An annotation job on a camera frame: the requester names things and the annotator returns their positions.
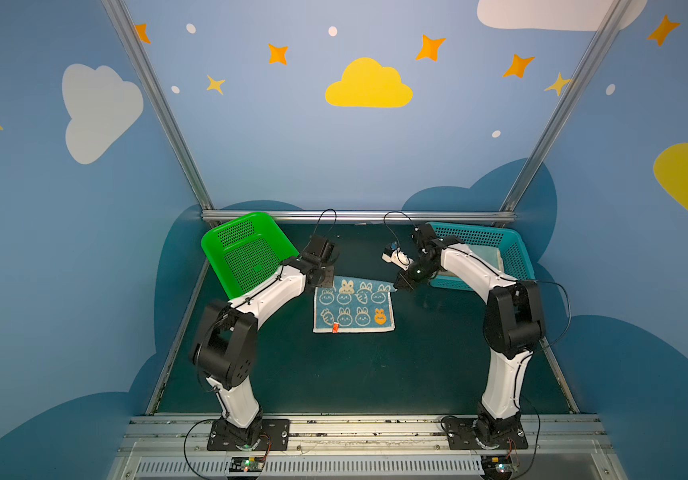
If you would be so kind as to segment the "blue bunny print towel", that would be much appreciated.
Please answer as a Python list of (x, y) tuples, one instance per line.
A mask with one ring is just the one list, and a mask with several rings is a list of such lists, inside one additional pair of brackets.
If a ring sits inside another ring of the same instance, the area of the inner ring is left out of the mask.
[(316, 288), (313, 332), (383, 333), (395, 330), (388, 282), (335, 276), (332, 287)]

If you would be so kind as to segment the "teal yellow patterned towel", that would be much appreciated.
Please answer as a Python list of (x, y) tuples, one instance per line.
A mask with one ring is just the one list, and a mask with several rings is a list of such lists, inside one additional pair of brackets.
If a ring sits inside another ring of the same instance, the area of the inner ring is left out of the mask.
[(472, 245), (472, 251), (494, 267), (496, 270), (504, 273), (504, 264), (501, 253), (497, 247), (484, 246), (484, 245)]

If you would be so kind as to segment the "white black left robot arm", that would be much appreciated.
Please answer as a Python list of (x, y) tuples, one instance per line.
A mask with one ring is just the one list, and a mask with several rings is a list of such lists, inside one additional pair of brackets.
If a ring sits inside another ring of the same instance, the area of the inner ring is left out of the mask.
[(250, 383), (258, 352), (258, 333), (286, 303), (333, 277), (335, 244), (313, 235), (295, 257), (253, 290), (233, 300), (209, 303), (189, 353), (221, 405), (220, 434), (241, 449), (255, 446), (262, 434), (262, 409)]

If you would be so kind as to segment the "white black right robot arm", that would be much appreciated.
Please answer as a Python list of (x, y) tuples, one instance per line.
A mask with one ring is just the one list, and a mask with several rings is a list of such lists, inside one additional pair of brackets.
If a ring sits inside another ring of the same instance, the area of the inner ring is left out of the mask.
[(428, 224), (416, 227), (412, 239), (418, 250), (415, 259), (404, 254), (397, 242), (382, 253), (384, 261), (401, 269), (394, 287), (414, 289), (444, 270), (485, 301), (483, 336), (491, 360), (473, 431), (487, 448), (518, 439), (524, 376), (546, 334), (539, 285), (504, 273), (457, 237), (441, 237)]

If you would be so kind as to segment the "green plastic basket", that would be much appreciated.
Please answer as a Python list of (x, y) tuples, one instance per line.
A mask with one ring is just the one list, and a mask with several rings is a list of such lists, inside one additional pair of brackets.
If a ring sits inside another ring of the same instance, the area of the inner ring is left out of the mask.
[(267, 213), (254, 212), (208, 231), (201, 247), (232, 300), (269, 279), (299, 251)]

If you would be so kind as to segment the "left controller circuit board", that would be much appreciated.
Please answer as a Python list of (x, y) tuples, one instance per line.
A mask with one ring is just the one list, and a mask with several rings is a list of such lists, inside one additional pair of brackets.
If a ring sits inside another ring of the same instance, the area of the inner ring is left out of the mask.
[(230, 473), (256, 473), (264, 470), (265, 461), (257, 457), (232, 457), (229, 462)]

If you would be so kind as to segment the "controller circuit board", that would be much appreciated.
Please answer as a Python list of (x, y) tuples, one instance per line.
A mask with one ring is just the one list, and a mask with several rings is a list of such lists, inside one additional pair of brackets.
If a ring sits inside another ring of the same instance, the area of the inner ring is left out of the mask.
[(509, 458), (498, 456), (483, 456), (481, 458), (483, 479), (509, 480), (513, 475), (513, 465)]
[(265, 461), (257, 457), (232, 457), (229, 462), (230, 473), (256, 473), (264, 470)]

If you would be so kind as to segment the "right controller circuit board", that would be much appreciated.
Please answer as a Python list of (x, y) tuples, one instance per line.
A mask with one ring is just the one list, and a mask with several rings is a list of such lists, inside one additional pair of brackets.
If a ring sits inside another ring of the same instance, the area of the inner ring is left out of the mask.
[(481, 458), (483, 479), (509, 480), (513, 475), (513, 465), (509, 458), (498, 456), (483, 456)]

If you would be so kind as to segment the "horizontal aluminium frame bar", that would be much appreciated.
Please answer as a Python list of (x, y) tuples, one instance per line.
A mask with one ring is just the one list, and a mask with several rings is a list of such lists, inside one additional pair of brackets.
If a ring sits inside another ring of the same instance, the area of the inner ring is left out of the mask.
[(306, 210), (274, 210), (268, 211), (276, 222), (315, 223), (318, 218), (349, 224), (377, 223), (384, 219), (391, 222), (456, 222), (456, 223), (512, 223), (516, 219), (513, 212), (387, 212), (373, 210), (338, 210), (336, 213)]

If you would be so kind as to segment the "right aluminium frame post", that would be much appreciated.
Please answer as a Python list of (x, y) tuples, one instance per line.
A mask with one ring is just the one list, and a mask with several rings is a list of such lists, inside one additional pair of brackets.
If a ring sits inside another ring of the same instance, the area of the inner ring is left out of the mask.
[(610, 50), (615, 38), (622, 30), (623, 19), (632, 4), (632, 0), (615, 0), (611, 2), (609, 9), (573, 72), (572, 81), (561, 94), (533, 151), (527, 157), (526, 162), (506, 195), (500, 207), (501, 214), (507, 214), (511, 217), (515, 215), (517, 206), (552, 150), (585, 89)]

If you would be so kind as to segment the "aluminium frame post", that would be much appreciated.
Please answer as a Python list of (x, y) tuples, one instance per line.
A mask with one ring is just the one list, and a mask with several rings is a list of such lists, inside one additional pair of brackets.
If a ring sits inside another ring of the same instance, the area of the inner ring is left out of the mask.
[(101, 1), (110, 22), (136, 71), (160, 125), (172, 147), (181, 169), (202, 210), (211, 210), (213, 203), (196, 162), (173, 116), (165, 93), (155, 75), (130, 13), (124, 1)]
[(572, 81), (561, 94), (533, 151), (527, 157), (526, 162), (506, 195), (500, 207), (501, 214), (507, 214), (511, 217), (515, 215), (517, 206), (552, 150), (585, 89), (610, 50), (615, 38), (622, 30), (623, 19), (632, 4), (632, 0), (615, 0), (611, 2), (609, 9), (573, 72)]

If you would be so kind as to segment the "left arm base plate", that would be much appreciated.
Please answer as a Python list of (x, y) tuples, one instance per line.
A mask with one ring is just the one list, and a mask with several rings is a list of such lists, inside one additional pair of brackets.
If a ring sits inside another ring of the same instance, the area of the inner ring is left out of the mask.
[(211, 426), (208, 451), (286, 451), (290, 420), (256, 418), (247, 428), (238, 428), (220, 418)]

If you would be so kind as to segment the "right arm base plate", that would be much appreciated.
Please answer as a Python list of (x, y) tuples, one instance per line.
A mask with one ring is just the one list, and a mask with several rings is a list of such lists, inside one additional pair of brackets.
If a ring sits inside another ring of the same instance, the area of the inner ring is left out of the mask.
[(518, 415), (506, 419), (447, 415), (441, 418), (440, 426), (451, 450), (520, 450), (529, 447)]

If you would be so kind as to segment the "aluminium mounting rail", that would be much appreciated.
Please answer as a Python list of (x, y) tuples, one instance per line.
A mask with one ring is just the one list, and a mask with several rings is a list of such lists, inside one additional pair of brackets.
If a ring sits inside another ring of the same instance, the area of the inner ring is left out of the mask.
[[(509, 458), (510, 479), (624, 479), (595, 415), (526, 415), (527, 449), (451, 450), (441, 415), (290, 415), (286, 451), (208, 451), (204, 415), (135, 417), (111, 479), (483, 479), (481, 458)], [(230, 473), (232, 457), (265, 461), (259, 473)]]

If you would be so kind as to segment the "left aluminium frame post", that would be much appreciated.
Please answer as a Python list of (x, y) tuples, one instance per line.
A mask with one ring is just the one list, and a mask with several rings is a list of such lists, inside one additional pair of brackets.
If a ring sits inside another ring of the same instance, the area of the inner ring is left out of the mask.
[(202, 210), (211, 210), (213, 203), (196, 162), (173, 116), (165, 93), (155, 75), (130, 13), (124, 1), (101, 1), (110, 22), (136, 71), (160, 125), (172, 147), (181, 169)]

